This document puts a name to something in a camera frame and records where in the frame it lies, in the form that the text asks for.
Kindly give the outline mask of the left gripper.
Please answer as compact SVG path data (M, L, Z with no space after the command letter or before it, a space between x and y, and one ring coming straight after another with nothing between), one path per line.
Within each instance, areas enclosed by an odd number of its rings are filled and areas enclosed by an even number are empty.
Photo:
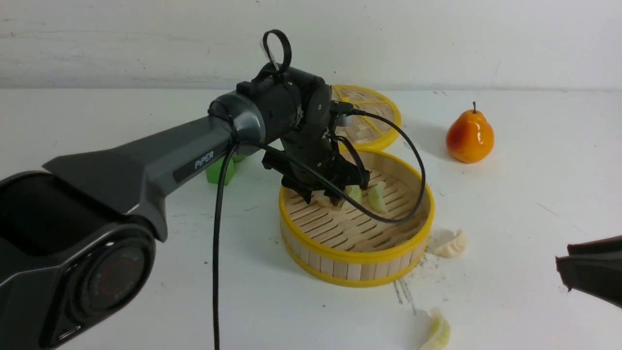
M367 189L370 171L345 137L333 129L318 134L291 131L281 138L282 151L266 151L262 158L265 169L282 175L281 184L311 203L313 191L325 191L333 205L343 198L345 187L358 185Z

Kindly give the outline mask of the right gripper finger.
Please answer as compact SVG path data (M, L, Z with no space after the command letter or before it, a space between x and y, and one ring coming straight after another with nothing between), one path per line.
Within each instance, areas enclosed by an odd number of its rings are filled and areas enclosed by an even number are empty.
M622 251L622 236L609 237L597 241L584 242L581 244L569 244L569 255L595 255L602 253L620 253Z
M577 290L622 307L622 261L618 253L557 257L556 267L569 292Z

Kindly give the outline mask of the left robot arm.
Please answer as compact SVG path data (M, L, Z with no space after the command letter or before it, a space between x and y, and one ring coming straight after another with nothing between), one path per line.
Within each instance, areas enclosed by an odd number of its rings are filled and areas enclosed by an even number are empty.
M165 198L232 148L265 153L264 168L306 201L366 188L359 157L329 138L344 114L317 75L266 64L216 98L208 115L134 142L56 157L1 182L1 348L53 350L124 308L145 285Z

